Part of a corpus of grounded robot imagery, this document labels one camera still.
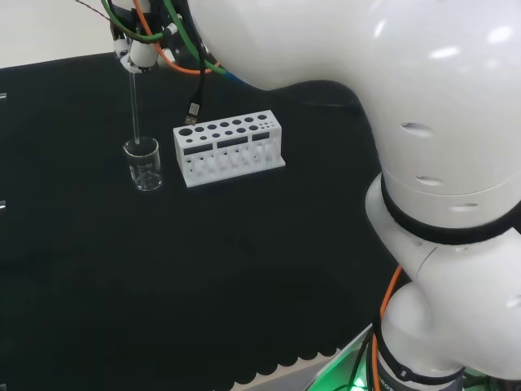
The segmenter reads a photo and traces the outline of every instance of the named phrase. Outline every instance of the glass beaker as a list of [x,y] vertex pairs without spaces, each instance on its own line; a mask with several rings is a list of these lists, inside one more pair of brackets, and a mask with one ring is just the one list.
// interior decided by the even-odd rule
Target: glass beaker
[[160,145],[152,137],[141,137],[139,143],[129,140],[123,150],[127,155],[130,174],[136,188],[141,191],[155,190],[163,183],[161,175]]

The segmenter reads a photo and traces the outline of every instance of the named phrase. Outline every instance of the white wall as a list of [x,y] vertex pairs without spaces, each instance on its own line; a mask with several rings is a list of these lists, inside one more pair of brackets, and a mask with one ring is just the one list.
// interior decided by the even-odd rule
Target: white wall
[[0,0],[0,30],[0,68],[113,50],[109,23],[74,0]]

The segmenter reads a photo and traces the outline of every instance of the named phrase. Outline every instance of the black tablecloth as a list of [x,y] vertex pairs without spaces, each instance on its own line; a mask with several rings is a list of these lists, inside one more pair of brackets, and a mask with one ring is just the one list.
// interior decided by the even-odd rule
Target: black tablecloth
[[[197,78],[138,78],[164,186],[135,191],[128,76],[111,55],[0,70],[0,384],[210,391],[370,322],[395,267],[365,215],[363,114],[208,78],[203,121],[272,109],[287,167],[187,190],[173,150]],[[344,92],[322,89],[316,102]]]

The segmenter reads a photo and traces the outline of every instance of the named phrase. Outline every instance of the usb connector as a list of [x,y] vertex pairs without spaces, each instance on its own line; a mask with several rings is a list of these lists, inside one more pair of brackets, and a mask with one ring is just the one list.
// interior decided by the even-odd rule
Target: usb connector
[[196,99],[192,99],[190,106],[188,107],[188,113],[186,114],[185,125],[195,125],[198,121],[199,111],[201,110],[201,103],[199,98],[199,92],[195,94]]

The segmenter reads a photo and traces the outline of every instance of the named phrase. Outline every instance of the test tube rack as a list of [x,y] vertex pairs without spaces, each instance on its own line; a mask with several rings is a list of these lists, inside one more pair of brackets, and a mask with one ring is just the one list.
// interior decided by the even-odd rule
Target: test tube rack
[[173,130],[187,187],[283,167],[282,127],[271,111]]

